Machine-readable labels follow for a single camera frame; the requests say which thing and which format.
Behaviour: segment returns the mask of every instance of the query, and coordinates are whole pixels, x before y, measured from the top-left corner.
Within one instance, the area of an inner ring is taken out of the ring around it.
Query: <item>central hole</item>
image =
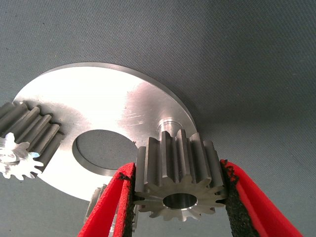
[[[135,162],[137,147],[116,132],[92,130],[76,138],[79,153],[90,163],[106,169],[118,169],[129,162]]]
[[[163,204],[172,209],[183,209],[194,206],[197,201],[191,194],[172,194],[163,199]]]

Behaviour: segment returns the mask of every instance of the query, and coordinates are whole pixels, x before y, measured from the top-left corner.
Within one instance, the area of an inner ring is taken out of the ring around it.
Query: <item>scratch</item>
[[[143,121],[139,121],[137,124],[127,124],[126,126],[136,126],[136,125],[141,125],[143,124]]]
[[[133,117],[127,117],[127,119],[137,118],[137,117],[141,117],[141,116],[142,116],[142,115],[133,116]]]

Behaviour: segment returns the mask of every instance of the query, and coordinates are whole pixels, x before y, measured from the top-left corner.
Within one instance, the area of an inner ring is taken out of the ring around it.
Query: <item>gear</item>
[[[63,137],[51,118],[24,103],[0,108],[0,172],[5,178],[34,179],[44,171]]]
[[[135,192],[143,198],[135,202],[140,212],[165,221],[213,214],[227,196],[212,142],[202,142],[198,133],[187,138],[184,130],[174,138],[164,131],[161,141],[150,137],[147,147],[139,148]]]
[[[91,197],[91,200],[90,200],[90,203],[89,203],[89,206],[88,206],[88,209],[87,209],[87,212],[85,214],[85,217],[84,217],[84,223],[87,221],[87,219],[89,218],[93,208],[95,207],[95,205],[97,204],[97,202],[99,201],[102,193],[104,192],[105,188],[107,187],[106,184],[104,184],[102,187],[100,188],[97,188],[92,197]],[[109,232],[109,237],[112,237],[113,236],[113,233],[114,233],[114,227],[115,227],[115,223],[117,221],[117,211],[116,210],[116,213],[114,215],[114,219],[113,219],[113,222],[112,222],[112,225],[111,225],[111,228],[110,228],[110,232]],[[135,205],[134,206],[134,217],[133,217],[133,220],[132,220],[132,231],[135,232],[136,228],[137,228],[137,219],[138,219],[138,206]]]

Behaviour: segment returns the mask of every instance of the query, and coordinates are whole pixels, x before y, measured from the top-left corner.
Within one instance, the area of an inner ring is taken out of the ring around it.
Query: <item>aluminum plate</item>
[[[162,123],[196,133],[192,116],[171,91],[147,75],[106,63],[77,63],[50,70],[27,84],[14,102],[41,107],[61,124],[65,139],[39,177],[77,198],[90,200],[115,170],[75,158],[73,143],[84,132],[102,129],[122,134],[137,147],[158,138]]]

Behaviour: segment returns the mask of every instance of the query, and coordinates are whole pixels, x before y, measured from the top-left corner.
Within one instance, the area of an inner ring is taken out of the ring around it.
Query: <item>gray fabric background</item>
[[[243,167],[315,236],[315,11],[313,0],[2,0],[0,104],[64,64],[107,62],[148,74],[183,100],[221,158]],[[76,236],[87,205],[41,179],[0,177],[0,236]],[[186,223],[144,213],[134,236],[231,230],[224,209]]]

